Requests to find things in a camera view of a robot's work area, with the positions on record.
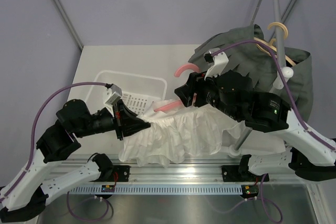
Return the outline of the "white skirt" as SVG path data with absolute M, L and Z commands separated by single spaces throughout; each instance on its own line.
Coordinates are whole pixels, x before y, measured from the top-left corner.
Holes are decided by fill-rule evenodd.
M 134 159 L 139 166 L 168 167 L 170 163 L 181 163 L 187 156 L 214 155 L 235 143 L 245 129 L 244 122 L 233 120 L 209 104 L 155 111 L 167 103 L 154 102 L 138 116 L 150 127 L 124 138 L 120 161 Z

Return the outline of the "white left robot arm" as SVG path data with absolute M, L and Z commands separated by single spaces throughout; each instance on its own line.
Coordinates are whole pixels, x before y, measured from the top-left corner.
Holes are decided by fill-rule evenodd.
M 9 195 L 6 195 L 6 187 L 1 190 L 3 223 L 29 221 L 59 196 L 81 184 L 117 178 L 110 158 L 106 154 L 95 154 L 82 167 L 46 180 L 53 168 L 81 147 L 78 138 L 115 131 L 122 140 L 151 126 L 130 111 L 122 100 L 113 109 L 115 114 L 106 108 L 91 114 L 83 100 L 73 99 L 56 113 L 57 121 L 37 141 L 31 166 L 24 170 L 23 179 Z

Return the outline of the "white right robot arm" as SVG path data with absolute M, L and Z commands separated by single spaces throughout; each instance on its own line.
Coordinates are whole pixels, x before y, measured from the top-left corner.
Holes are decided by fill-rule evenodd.
M 185 107 L 211 105 L 247 128 L 276 136 L 290 149 L 279 154 L 241 157 L 235 181 L 253 181 L 264 174 L 293 171 L 298 177 L 321 182 L 335 178 L 335 140 L 303 126 L 294 109 L 280 96 L 257 92 L 252 80 L 233 71 L 207 78 L 192 72 L 175 94 Z

